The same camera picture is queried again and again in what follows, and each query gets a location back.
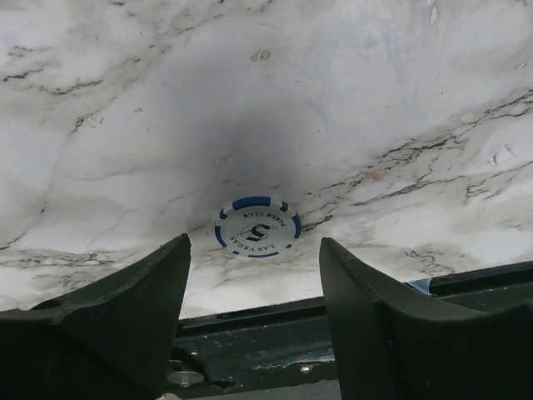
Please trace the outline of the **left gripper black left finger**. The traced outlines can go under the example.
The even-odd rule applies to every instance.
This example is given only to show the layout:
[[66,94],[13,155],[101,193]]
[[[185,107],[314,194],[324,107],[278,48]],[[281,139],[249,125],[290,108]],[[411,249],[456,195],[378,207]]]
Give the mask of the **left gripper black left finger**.
[[40,399],[157,399],[191,262],[186,234],[74,292],[41,302],[55,343],[35,383]]

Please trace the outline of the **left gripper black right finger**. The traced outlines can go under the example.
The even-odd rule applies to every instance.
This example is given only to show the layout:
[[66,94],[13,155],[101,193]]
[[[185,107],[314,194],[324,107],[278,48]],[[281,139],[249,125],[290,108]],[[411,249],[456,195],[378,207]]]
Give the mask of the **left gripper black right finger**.
[[428,296],[325,237],[321,285],[345,399],[447,399],[468,393],[487,355],[483,312]]

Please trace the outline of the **white green poker chip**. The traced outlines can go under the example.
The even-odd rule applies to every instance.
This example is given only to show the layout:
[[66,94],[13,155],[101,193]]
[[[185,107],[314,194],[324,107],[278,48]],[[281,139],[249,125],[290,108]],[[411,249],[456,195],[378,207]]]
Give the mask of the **white green poker chip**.
[[244,197],[223,208],[214,225],[218,243],[245,258],[272,258],[292,248],[301,236],[301,217],[287,202]]

